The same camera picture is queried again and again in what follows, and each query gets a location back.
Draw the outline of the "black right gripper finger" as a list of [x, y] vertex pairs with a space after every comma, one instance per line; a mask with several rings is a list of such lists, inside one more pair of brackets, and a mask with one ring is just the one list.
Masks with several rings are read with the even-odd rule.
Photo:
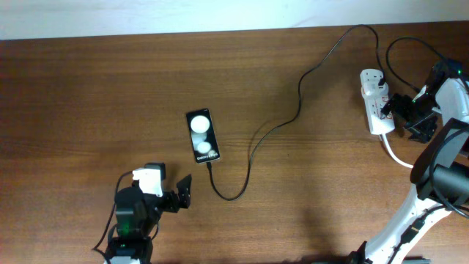
[[413, 107], [413, 99], [408, 95], [394, 94], [380, 110], [380, 118], [393, 113], [401, 118], [408, 118]]
[[420, 122], [416, 124], [405, 123], [404, 129], [409, 131], [411, 135], [408, 137], [410, 141], [419, 143], [428, 143], [435, 131], [437, 130], [436, 122]]

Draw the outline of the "black flip smartphone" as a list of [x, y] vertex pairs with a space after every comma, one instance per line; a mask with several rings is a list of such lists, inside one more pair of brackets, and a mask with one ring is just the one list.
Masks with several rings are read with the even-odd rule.
[[209, 109], [199, 109], [185, 114], [197, 164], [216, 161], [221, 157]]

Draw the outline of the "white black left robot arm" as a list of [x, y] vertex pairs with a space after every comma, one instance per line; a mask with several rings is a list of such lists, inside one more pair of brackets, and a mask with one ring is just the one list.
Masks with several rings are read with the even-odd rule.
[[117, 223], [107, 234], [105, 263], [150, 263], [155, 238], [152, 231], [160, 229], [159, 221], [163, 213], [177, 213], [191, 204], [190, 175], [177, 183], [178, 192], [164, 191], [161, 197], [145, 194], [141, 181], [117, 192]]

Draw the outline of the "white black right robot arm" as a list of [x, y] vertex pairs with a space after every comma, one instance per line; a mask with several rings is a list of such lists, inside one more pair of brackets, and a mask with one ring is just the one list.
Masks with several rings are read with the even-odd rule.
[[385, 146], [394, 118], [410, 139], [426, 149], [410, 165], [410, 191], [385, 228], [347, 257], [348, 263], [406, 263], [407, 254], [441, 219], [451, 213], [468, 216], [468, 166], [456, 162], [468, 155], [468, 80], [460, 62], [442, 59], [412, 98], [388, 94], [379, 70], [360, 74], [369, 129]]

